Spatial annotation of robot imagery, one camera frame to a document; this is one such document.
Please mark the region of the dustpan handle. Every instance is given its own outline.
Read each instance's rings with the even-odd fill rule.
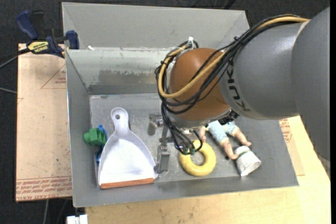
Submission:
[[[123,108],[115,108],[111,111],[111,118],[114,124],[114,132],[119,135],[129,132],[128,113]]]

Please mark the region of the white cylinder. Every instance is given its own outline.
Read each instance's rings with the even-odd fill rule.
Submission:
[[[261,161],[247,146],[240,146],[235,154],[239,156],[236,162],[241,176],[247,176],[261,165]]]

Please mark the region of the yellow cable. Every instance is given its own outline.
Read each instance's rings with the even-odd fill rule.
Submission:
[[[299,18],[299,17],[292,17],[292,16],[286,16],[286,17],[282,17],[282,18],[276,18],[276,19],[273,19],[273,20],[269,20],[261,25],[259,25],[255,31],[265,27],[265,26],[268,26],[270,24],[276,24],[276,23],[283,23],[283,22],[294,22],[294,23],[304,23],[308,21],[308,19],[306,18]]]
[[[187,90],[189,90],[205,73],[207,73],[213,66],[215,66],[220,59],[225,55],[225,53],[222,53],[216,60],[214,60],[210,65],[208,65],[205,69],[203,69],[192,81],[190,81],[186,86],[184,86],[182,89],[180,89],[177,92],[168,94],[165,93],[162,89],[162,78],[163,78],[163,73],[164,70],[166,69],[167,62],[170,60],[171,57],[167,57],[166,60],[164,61],[165,67],[162,66],[160,73],[159,73],[159,79],[158,79],[158,84],[159,84],[159,93],[162,97],[164,98],[176,98],[179,97],[181,94],[185,93]]]
[[[294,23],[304,23],[306,21],[308,21],[309,19],[306,18],[299,18],[299,17],[294,17],[294,16],[286,16],[286,17],[282,17],[282,18],[276,18],[276,19],[272,19],[269,20],[263,24],[261,24],[260,26],[258,26],[255,31],[268,26],[270,24],[276,24],[276,23],[282,23],[282,22],[294,22]],[[183,46],[181,48],[179,48],[178,50],[172,52],[171,54],[169,54],[167,56],[167,58],[164,60],[164,64],[162,65],[161,69],[160,69],[160,73],[159,73],[159,79],[158,79],[158,87],[159,87],[159,93],[163,98],[176,98],[179,97],[180,95],[182,95],[183,93],[185,93],[187,90],[189,90],[205,73],[207,73],[211,68],[213,68],[225,55],[225,52],[220,55],[218,58],[216,58],[216,60],[214,60],[210,65],[208,65],[205,69],[203,69],[192,81],[190,81],[186,86],[184,86],[182,89],[180,89],[177,92],[168,94],[165,93],[164,90],[162,89],[162,79],[163,79],[163,74],[164,74],[164,70],[167,68],[167,63],[168,61],[175,55],[177,55],[181,50],[184,50],[186,48],[186,46]]]

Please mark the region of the yellow donut toy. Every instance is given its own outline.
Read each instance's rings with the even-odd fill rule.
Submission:
[[[193,141],[195,148],[198,148],[201,143],[199,140]],[[210,174],[216,166],[216,155],[212,147],[203,143],[199,150],[204,155],[205,162],[203,165],[196,165],[192,162],[190,155],[183,155],[180,153],[180,162],[183,169],[192,176],[206,176]]]

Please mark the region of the green toy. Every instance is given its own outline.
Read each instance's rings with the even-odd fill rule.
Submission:
[[[85,143],[92,146],[101,146],[106,143],[106,134],[98,128],[92,128],[83,136]]]

